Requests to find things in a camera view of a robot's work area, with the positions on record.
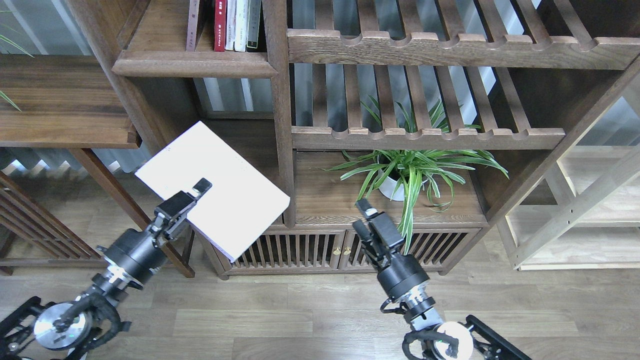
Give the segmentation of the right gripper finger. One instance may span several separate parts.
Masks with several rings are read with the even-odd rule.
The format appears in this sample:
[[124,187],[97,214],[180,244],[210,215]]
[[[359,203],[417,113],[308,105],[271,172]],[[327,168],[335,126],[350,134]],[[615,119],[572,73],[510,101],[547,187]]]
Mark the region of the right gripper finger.
[[355,202],[355,207],[365,218],[369,232],[372,235],[375,251],[398,251],[404,244],[404,237],[386,212],[379,212],[367,199]]
[[365,223],[363,223],[361,219],[358,219],[352,225],[354,230],[358,234],[363,253],[366,255],[366,258],[369,261],[372,260],[372,256],[376,255],[376,251],[373,246],[373,237],[370,233],[370,230],[368,230],[368,228],[365,226]]

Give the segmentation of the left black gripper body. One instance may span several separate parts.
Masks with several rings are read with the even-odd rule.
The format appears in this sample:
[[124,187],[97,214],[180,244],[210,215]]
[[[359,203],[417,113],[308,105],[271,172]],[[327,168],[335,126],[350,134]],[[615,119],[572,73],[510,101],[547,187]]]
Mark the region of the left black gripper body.
[[109,263],[106,271],[96,275],[96,287],[103,291],[123,291],[127,287],[142,290],[171,258],[183,265],[183,274],[192,278],[193,269],[171,248],[170,227],[156,216],[145,230],[126,230],[107,250],[104,258]]

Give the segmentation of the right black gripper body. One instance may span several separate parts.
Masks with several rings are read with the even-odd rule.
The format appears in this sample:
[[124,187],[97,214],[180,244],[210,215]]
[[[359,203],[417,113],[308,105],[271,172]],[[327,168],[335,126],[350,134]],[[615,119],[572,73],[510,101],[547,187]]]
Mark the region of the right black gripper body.
[[393,302],[429,280],[413,255],[402,254],[403,245],[404,241],[391,247],[380,240],[362,241],[365,253],[377,271],[377,280]]

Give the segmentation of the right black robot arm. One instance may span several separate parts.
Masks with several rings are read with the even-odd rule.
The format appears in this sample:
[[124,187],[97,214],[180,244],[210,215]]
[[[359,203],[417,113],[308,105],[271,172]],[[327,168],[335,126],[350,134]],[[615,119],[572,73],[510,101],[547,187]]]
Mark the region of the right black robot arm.
[[404,317],[411,331],[401,348],[409,360],[416,356],[410,345],[418,341],[423,360],[468,360],[478,351],[485,360],[526,360],[528,356],[496,331],[469,315],[465,323],[443,321],[435,300],[426,294],[429,276],[413,255],[404,254],[404,237],[385,212],[366,199],[356,202],[364,220],[353,223],[366,257],[377,271],[377,280],[387,295],[382,313]]

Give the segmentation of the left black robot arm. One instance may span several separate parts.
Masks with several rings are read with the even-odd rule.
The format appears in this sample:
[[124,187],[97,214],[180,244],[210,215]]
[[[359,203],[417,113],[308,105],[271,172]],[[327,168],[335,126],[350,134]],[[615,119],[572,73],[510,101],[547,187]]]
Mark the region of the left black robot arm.
[[68,351],[69,360],[103,346],[130,330],[118,305],[128,287],[142,290],[167,263],[164,250],[186,227],[189,211],[212,187],[201,178],[188,192],[178,191],[155,208],[155,218],[142,231],[126,230],[103,255],[109,266],[74,301],[41,305],[33,296],[1,322],[1,358],[19,360],[33,341],[53,351]]

